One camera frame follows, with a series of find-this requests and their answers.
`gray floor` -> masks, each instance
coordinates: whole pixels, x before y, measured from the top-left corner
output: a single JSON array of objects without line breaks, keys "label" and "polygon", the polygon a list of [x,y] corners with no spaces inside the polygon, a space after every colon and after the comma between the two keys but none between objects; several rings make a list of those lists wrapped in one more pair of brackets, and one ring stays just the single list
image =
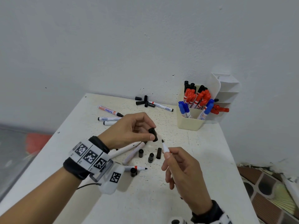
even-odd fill
[{"label": "gray floor", "polygon": [[34,158],[26,153],[26,134],[0,129],[0,202]]}]

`wall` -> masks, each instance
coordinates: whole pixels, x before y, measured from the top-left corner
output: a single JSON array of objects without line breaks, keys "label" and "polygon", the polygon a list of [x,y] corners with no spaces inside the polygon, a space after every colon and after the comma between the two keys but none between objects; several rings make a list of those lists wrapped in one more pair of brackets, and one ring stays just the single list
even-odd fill
[{"label": "wall", "polygon": [[297,174],[298,4],[0,0],[0,123],[54,132],[86,92],[175,104],[184,80],[229,72],[235,161]]}]

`white table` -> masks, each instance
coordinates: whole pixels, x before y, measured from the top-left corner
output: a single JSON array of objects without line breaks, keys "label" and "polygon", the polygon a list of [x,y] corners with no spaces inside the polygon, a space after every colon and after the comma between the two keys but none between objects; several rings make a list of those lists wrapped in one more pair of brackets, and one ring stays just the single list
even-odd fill
[{"label": "white table", "polygon": [[[146,112],[157,125],[159,139],[164,139],[169,147],[183,147],[199,160],[211,198],[235,224],[258,223],[219,124],[204,124],[198,131],[182,130],[176,126],[175,106],[168,105],[174,108],[174,112],[169,112],[158,107],[136,106],[130,99],[90,93],[81,99],[0,203],[0,215],[57,171],[80,139],[99,135],[109,127],[97,118],[113,115],[98,109],[98,105],[122,114]],[[190,220],[189,207],[177,190],[170,190],[165,182],[165,173],[161,170],[164,158],[155,158],[151,164],[147,161],[151,152],[156,155],[158,147],[162,147],[161,140],[147,143],[143,158],[136,156],[130,164],[145,166],[148,170],[134,178],[126,173],[113,195],[101,195],[95,185],[76,191],[55,223],[167,223],[172,216]],[[120,162],[128,153],[114,160]],[[86,179],[81,185],[90,181]]]}]

